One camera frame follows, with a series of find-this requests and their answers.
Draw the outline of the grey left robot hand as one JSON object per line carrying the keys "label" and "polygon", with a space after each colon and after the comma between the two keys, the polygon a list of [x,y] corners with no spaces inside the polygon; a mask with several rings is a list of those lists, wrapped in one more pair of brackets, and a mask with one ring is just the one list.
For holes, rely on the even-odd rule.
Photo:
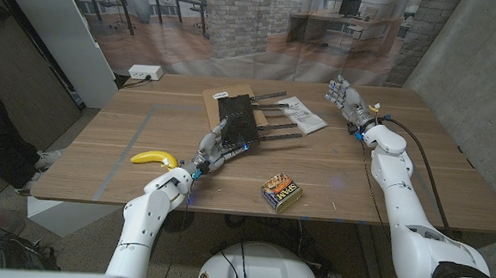
{"label": "grey left robot hand", "polygon": [[201,139],[196,155],[187,163],[182,165],[193,179],[217,170],[226,160],[235,157],[248,150],[246,144],[234,146],[223,146],[220,132],[227,124],[227,119],[222,120],[217,127]]}

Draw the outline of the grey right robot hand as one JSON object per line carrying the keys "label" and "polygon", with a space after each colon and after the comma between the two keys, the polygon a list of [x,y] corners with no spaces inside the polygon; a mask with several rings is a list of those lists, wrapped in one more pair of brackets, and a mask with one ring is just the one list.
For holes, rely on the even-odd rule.
{"label": "grey right robot hand", "polygon": [[332,102],[347,120],[351,133],[366,133],[371,127],[377,125],[376,118],[367,110],[366,104],[359,93],[341,75],[337,80],[328,84],[329,91],[325,98]]}

